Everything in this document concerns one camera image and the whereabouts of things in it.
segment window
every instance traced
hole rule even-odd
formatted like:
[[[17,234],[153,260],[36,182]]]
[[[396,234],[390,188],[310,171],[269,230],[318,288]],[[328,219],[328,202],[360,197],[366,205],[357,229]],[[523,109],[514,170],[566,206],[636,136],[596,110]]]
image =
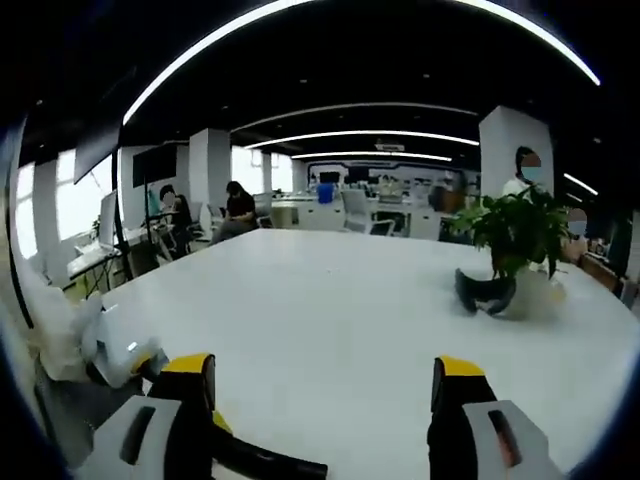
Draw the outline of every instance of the window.
[[[293,191],[293,167],[291,157],[271,154],[271,190],[280,189],[283,192]]]
[[[16,193],[16,236],[18,247],[24,258],[38,253],[36,230],[33,222],[33,179],[35,164],[25,165],[18,170]]]
[[[251,195],[264,193],[262,151],[232,147],[231,179],[240,182],[240,185]]]
[[[75,150],[58,157],[56,169],[56,212],[60,241],[91,230],[100,215],[100,202],[111,192],[111,157],[96,165],[76,185],[73,184]]]

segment person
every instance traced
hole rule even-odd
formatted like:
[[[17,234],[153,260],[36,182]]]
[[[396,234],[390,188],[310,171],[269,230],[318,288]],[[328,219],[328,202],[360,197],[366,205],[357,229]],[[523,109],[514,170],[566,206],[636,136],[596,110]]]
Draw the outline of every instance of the person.
[[[174,260],[184,257],[188,253],[191,233],[191,211],[184,195],[176,195],[173,185],[165,185],[160,189],[160,201],[165,206],[165,212],[171,213],[171,235],[175,241]]]
[[[516,175],[504,184],[502,196],[517,195],[530,186],[540,183],[543,183],[540,157],[529,147],[518,147]]]
[[[227,211],[224,222],[214,233],[211,245],[224,242],[258,228],[256,202],[236,181],[227,184]]]

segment black ceiling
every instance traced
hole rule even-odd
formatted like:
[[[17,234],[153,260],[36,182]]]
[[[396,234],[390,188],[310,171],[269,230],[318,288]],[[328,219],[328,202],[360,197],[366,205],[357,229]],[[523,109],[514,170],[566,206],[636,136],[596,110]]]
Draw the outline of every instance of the black ceiling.
[[[14,72],[15,80],[5,88],[7,104],[16,111],[24,102],[31,107],[23,158],[69,148],[93,115],[123,115],[172,59],[262,3],[268,2],[111,1],[26,16],[14,26],[30,43],[3,60],[3,71]],[[443,105],[477,116],[415,106],[337,109],[262,123],[232,138],[247,145],[385,129],[478,140],[482,117],[507,105],[551,126],[557,172],[574,174],[602,199],[628,203],[640,179],[630,147],[635,123],[629,95],[637,80],[627,59],[634,50],[633,7],[556,1],[530,2],[524,9],[521,3],[521,13],[572,45],[600,76],[601,87],[528,32],[464,5],[319,0],[265,18],[202,52],[142,106],[125,126],[123,143],[187,139],[205,127],[233,130],[287,112],[359,102]],[[274,149],[371,150],[373,140],[328,138]],[[399,140],[408,151],[450,156],[453,166],[479,166],[477,147]]]

